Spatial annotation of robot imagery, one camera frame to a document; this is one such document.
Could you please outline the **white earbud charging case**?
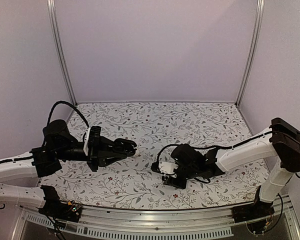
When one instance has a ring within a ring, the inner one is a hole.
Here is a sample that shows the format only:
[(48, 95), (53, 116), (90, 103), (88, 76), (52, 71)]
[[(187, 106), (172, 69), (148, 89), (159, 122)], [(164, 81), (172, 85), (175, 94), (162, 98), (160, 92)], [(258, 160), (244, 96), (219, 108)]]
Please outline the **white earbud charging case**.
[(140, 151), (139, 150), (136, 150), (133, 157), (138, 157), (140, 155)]

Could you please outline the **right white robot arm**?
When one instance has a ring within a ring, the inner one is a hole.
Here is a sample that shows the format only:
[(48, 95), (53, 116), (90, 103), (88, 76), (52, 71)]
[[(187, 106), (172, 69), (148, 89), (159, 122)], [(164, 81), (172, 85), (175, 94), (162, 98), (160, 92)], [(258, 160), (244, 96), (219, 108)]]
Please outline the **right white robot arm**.
[(174, 162), (157, 161), (158, 171), (166, 176), (164, 183), (185, 189), (189, 179), (202, 177), (209, 181), (256, 160), (278, 157), (269, 177), (256, 192), (256, 201), (248, 208), (252, 218), (264, 214), (268, 204), (292, 176), (300, 172), (300, 131), (279, 117), (247, 140), (233, 146), (210, 146), (205, 150), (207, 152), (202, 154), (198, 147), (176, 145), (170, 155)]

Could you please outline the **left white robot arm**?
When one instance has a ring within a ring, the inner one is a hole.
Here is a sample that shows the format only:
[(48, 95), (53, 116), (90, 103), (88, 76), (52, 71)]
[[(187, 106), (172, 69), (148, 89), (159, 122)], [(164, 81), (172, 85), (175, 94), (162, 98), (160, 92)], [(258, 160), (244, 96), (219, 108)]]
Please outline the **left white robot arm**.
[(120, 160), (135, 155), (137, 144), (132, 140), (110, 140), (101, 136), (101, 127), (89, 127), (83, 141), (70, 134), (66, 122), (54, 120), (43, 128), (44, 144), (19, 156), (0, 160), (0, 204), (11, 202), (38, 209), (45, 208), (53, 217), (64, 213), (57, 191), (42, 185), (32, 189), (6, 185), (6, 181), (21, 178), (42, 178), (62, 169), (61, 162), (83, 161), (96, 172)]

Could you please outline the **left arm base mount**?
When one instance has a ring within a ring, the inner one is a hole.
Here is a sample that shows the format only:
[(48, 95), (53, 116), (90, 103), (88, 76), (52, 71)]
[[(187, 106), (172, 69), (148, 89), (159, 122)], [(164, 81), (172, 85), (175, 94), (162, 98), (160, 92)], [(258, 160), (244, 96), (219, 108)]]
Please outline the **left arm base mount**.
[(38, 212), (42, 215), (78, 223), (82, 214), (82, 204), (76, 203), (74, 200), (62, 202), (54, 187), (42, 185), (44, 205), (38, 208)]

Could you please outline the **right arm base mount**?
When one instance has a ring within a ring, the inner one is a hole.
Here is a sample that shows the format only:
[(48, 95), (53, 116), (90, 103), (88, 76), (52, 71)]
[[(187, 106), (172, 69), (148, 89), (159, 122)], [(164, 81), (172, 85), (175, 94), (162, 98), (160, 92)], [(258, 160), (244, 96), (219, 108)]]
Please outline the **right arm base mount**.
[(261, 235), (263, 236), (265, 233), (270, 232), (277, 226), (277, 224), (281, 220), (284, 207), (283, 198), (278, 193), (277, 196), (280, 199), (281, 207), (279, 217), (274, 223), (273, 220), (275, 210), (273, 207), (273, 202), (262, 202), (259, 196), (260, 190), (261, 187), (259, 186), (256, 190), (253, 203), (235, 206), (231, 208), (232, 218), (234, 219), (235, 223), (242, 223), (252, 221), (258, 218), (263, 218), (262, 220), (253, 221), (251, 223), (246, 224), (248, 231), (256, 237)]

